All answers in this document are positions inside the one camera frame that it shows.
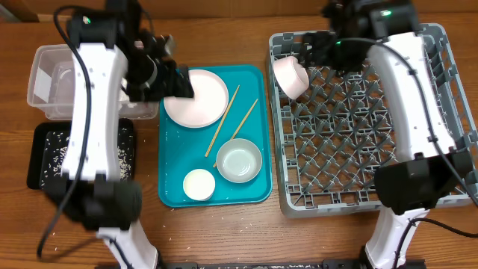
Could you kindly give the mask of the grey-green bowl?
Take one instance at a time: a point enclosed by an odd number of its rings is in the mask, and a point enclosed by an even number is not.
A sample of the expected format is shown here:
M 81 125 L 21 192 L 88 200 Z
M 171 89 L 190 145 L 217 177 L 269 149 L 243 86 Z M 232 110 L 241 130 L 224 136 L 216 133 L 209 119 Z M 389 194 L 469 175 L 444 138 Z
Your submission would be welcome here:
M 250 140 L 235 138 L 224 143 L 216 157 L 220 175 L 232 183 L 246 183 L 253 180 L 262 167 L 260 149 Z

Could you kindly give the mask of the small white cup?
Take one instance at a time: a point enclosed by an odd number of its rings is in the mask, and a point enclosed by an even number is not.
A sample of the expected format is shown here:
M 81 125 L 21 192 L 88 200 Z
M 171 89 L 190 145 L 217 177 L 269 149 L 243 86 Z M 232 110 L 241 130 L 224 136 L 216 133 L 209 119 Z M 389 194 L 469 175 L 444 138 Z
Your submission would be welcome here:
M 209 200 L 215 190 L 215 178 L 207 170 L 191 170 L 184 178 L 183 190 L 187 197 L 196 201 Z

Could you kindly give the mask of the pink bowl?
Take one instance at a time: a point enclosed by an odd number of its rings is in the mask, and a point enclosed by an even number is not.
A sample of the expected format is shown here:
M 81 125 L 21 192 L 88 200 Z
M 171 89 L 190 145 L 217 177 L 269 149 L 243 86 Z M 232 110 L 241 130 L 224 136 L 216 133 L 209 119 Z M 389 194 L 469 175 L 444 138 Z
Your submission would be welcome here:
M 297 99 L 309 87 L 306 69 L 294 56 L 287 56 L 273 63 L 273 74 L 285 95 Z

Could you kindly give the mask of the wooden chopstick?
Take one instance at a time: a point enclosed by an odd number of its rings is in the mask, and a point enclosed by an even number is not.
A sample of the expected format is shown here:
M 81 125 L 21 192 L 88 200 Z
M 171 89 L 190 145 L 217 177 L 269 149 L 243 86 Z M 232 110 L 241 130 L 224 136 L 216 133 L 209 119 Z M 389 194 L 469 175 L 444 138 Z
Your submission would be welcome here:
M 241 130 L 242 126 L 244 125 L 244 123 L 246 122 L 246 120 L 248 119 L 249 115 L 252 113 L 256 103 L 258 102 L 258 99 L 256 99 L 253 104 L 250 106 L 249 110 L 244 114 L 243 118 L 241 119 L 241 121 L 238 123 L 238 126 L 235 128 L 235 131 L 234 133 L 232 134 L 232 136 L 230 137 L 229 140 L 232 140 L 234 139 L 238 132 Z
M 230 109 L 231 109 L 231 107 L 232 107 L 232 104 L 233 104 L 233 102 L 235 101 L 235 98 L 236 98 L 236 95 L 238 94 L 238 90 L 239 90 L 239 89 L 240 89 L 240 85 L 237 86 L 237 88 L 236 88 L 236 90 L 235 90 L 235 92 L 234 92 L 234 94 L 233 94 L 233 96 L 232 96 L 232 99 L 230 100 L 228 106 L 226 107 L 226 110 L 225 110 L 225 112 L 224 112 L 224 114 L 223 114 L 223 116 L 222 116 L 222 118 L 221 118 L 221 120 L 220 120 L 220 124 L 218 125 L 218 127 L 217 127 L 217 129 L 216 129 L 216 131 L 215 131 L 215 133 L 214 133 L 214 136 L 212 137 L 211 142 L 210 142 L 210 144 L 209 144 L 209 146 L 208 146 L 208 149 L 207 149 L 207 151 L 206 151 L 206 153 L 205 153 L 205 158 L 207 158 L 207 157 L 209 156 L 210 151 L 212 150 L 212 147 L 213 147 L 213 145 L 214 145 L 214 143 L 215 143 L 215 141 L 216 141 L 216 139 L 217 139 L 218 134 L 220 133 L 220 130 L 221 130 L 221 128 L 222 128 L 222 126 L 223 126 L 223 123 L 224 123 L 224 121 L 225 121 L 225 119 L 226 119 L 226 117 L 227 117 L 227 115 L 228 115 L 228 113 L 229 113 L 229 111 L 230 111 Z

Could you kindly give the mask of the large white round plate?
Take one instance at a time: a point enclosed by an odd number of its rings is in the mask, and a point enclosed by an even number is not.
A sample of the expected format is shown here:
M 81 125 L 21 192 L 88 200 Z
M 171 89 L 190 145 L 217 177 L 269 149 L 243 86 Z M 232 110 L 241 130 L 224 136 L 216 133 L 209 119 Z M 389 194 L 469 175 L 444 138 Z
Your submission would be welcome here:
M 193 98 L 167 97 L 164 108 L 167 115 L 180 126 L 202 128 L 216 122 L 229 103 L 229 91 L 224 81 L 204 69 L 189 71 Z

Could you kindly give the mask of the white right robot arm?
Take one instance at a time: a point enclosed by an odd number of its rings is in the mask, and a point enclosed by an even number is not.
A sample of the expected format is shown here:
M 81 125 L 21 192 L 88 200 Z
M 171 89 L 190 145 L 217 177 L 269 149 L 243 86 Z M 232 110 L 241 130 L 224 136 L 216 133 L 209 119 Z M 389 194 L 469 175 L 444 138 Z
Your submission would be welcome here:
M 410 1 L 330 1 L 328 31 L 302 39 L 299 62 L 356 72 L 375 68 L 391 115 L 397 160 L 378 168 L 373 183 L 382 203 L 371 239 L 361 251 L 366 268 L 405 268 L 419 224 L 474 168 L 438 109 L 420 23 Z

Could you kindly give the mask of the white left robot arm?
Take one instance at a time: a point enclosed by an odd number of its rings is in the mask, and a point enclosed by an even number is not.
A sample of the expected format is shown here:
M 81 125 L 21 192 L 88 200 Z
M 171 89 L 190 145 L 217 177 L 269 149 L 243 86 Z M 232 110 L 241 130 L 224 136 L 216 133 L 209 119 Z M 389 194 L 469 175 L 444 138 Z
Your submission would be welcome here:
M 173 60 L 172 37 L 141 28 L 145 16 L 136 0 L 102 10 L 76 5 L 58 28 L 73 57 L 75 97 L 60 177 L 43 190 L 57 215 L 95 232 L 121 268 L 159 268 L 161 258 L 140 223 L 142 190 L 120 175 L 120 94 L 132 102 L 194 95 L 188 68 Z

